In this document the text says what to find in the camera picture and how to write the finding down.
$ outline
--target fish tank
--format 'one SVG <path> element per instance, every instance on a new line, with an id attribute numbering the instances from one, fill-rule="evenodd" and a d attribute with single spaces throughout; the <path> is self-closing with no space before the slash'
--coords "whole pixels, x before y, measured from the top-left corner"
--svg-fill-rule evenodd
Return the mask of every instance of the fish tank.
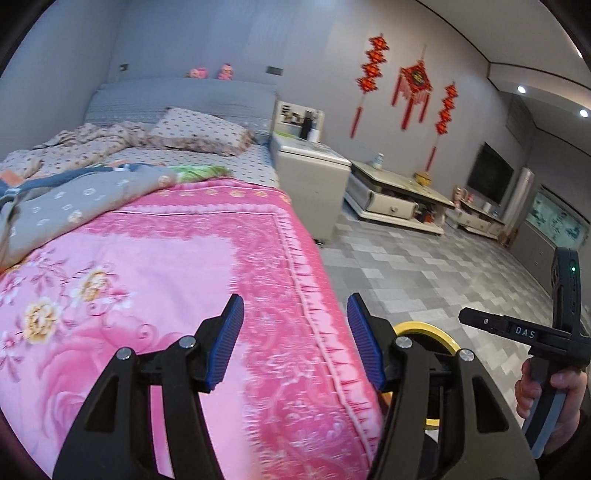
<path id="1" fill-rule="evenodd" d="M 536 193 L 525 220 L 557 247 L 578 249 L 589 235 L 589 221 L 545 187 Z"/>

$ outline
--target gray headboard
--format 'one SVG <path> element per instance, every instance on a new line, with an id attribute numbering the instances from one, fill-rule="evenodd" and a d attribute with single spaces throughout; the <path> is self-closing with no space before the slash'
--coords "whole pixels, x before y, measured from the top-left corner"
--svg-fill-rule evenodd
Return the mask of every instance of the gray headboard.
<path id="1" fill-rule="evenodd" d="M 233 80 L 162 78 L 105 83 L 94 94 L 85 122 L 123 120 L 154 124 L 169 106 L 187 108 L 243 125 L 269 136 L 277 101 L 273 85 Z"/>

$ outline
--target television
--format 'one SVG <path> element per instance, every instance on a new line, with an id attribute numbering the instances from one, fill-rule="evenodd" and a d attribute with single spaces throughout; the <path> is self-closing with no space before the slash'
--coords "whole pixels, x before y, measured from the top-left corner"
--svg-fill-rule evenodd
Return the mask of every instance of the television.
<path id="1" fill-rule="evenodd" d="M 498 205 L 512 176 L 513 168 L 485 143 L 476 157 L 467 186 Z"/>

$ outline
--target polka dot bed sheet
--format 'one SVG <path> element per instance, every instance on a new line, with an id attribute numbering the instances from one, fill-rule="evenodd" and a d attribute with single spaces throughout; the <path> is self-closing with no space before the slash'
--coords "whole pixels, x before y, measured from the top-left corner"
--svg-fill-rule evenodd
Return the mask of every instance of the polka dot bed sheet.
<path id="1" fill-rule="evenodd" d="M 232 170 L 238 180 L 265 187 L 279 188 L 277 172 L 272 165 L 269 149 L 253 144 L 244 153 L 224 157 L 213 153 L 197 153 L 187 150 L 151 150 L 126 148 L 110 155 L 104 162 L 129 161 L 130 163 L 160 163 L 167 167 L 180 165 L 220 165 Z"/>

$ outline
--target red hanging ornament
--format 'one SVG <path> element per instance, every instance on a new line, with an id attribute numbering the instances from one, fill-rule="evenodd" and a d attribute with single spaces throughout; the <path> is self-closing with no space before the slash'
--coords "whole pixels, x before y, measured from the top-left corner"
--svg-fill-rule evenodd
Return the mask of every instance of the red hanging ornament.
<path id="1" fill-rule="evenodd" d="M 408 128 L 408 123 L 410 122 L 413 107 L 415 105 L 423 104 L 423 110 L 418 118 L 418 122 L 422 124 L 423 120 L 425 120 L 425 114 L 427 113 L 427 106 L 429 104 L 429 99 L 431 98 L 433 87 L 431 86 L 427 71 L 425 70 L 425 62 L 423 60 L 424 55 L 425 49 L 423 49 L 423 55 L 416 65 L 400 69 L 398 81 L 394 88 L 392 106 L 396 106 L 400 93 L 402 93 L 403 97 L 408 100 L 407 109 L 404 114 L 404 119 L 402 120 L 402 130 Z"/>
<path id="2" fill-rule="evenodd" d="M 433 158 L 435 157 L 435 152 L 437 151 L 439 139 L 442 135 L 447 133 L 447 124 L 452 121 L 452 115 L 450 111 L 456 107 L 453 101 L 454 98 L 457 98 L 456 82 L 452 82 L 450 85 L 446 86 L 445 91 L 447 92 L 447 96 L 442 100 L 443 109 L 439 112 L 439 118 L 441 120 L 435 124 L 435 130 L 437 130 L 437 139 L 435 140 L 435 145 L 431 150 L 431 156 L 429 156 L 427 168 L 425 168 L 425 171 L 429 171 L 431 168 L 431 163 L 433 163 Z"/>
<path id="3" fill-rule="evenodd" d="M 357 107 L 357 111 L 355 113 L 355 118 L 353 119 L 351 138 L 355 136 L 355 133 L 357 132 L 357 126 L 359 125 L 359 120 L 361 120 L 361 113 L 363 112 L 363 100 L 365 100 L 365 95 L 378 89 L 375 79 L 382 76 L 382 72 L 379 69 L 379 64 L 386 63 L 386 58 L 384 57 L 383 51 L 390 49 L 382 34 L 377 37 L 370 38 L 369 42 L 372 44 L 373 49 L 365 52 L 365 54 L 368 56 L 369 63 L 361 65 L 365 76 L 357 79 L 357 84 L 359 85 L 359 88 L 361 88 L 363 96 L 361 97 L 361 101 L 359 102 L 359 106 Z"/>

